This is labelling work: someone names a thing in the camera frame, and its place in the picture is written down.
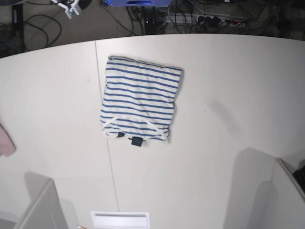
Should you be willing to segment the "blue white striped T-shirt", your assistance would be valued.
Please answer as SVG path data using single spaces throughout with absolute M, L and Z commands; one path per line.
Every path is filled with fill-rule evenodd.
M 105 67 L 100 122 L 106 137 L 167 142 L 183 69 L 122 56 Z

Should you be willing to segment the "white power strip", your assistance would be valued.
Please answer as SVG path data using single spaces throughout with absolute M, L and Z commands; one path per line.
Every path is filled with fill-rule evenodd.
M 218 26 L 243 26 L 245 22 L 244 17 L 230 17 L 227 15 L 201 15 L 190 13 L 169 13 L 164 16 L 163 19 L 166 23 L 177 23 L 183 25 L 202 24 L 205 26 L 212 26 L 217 28 Z

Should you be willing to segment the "white table slot plate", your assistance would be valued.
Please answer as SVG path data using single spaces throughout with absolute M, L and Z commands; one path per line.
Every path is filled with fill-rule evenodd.
M 99 229 L 149 229 L 149 213 L 91 212 L 94 226 Z

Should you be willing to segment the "blue box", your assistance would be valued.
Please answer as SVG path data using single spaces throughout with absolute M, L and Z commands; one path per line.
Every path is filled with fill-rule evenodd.
M 172 0 L 106 0 L 105 2 L 112 7 L 168 7 Z

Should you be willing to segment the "pink cloth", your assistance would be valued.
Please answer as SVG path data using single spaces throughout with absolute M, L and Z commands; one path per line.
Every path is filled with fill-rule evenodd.
M 0 154 L 2 156 L 10 156 L 16 151 L 16 147 L 6 132 L 6 130 L 0 126 Z

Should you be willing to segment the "grey right bin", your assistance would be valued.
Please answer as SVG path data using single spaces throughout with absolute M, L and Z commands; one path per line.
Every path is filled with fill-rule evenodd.
M 303 229 L 304 227 L 305 193 L 284 162 L 277 159 L 258 228 Z

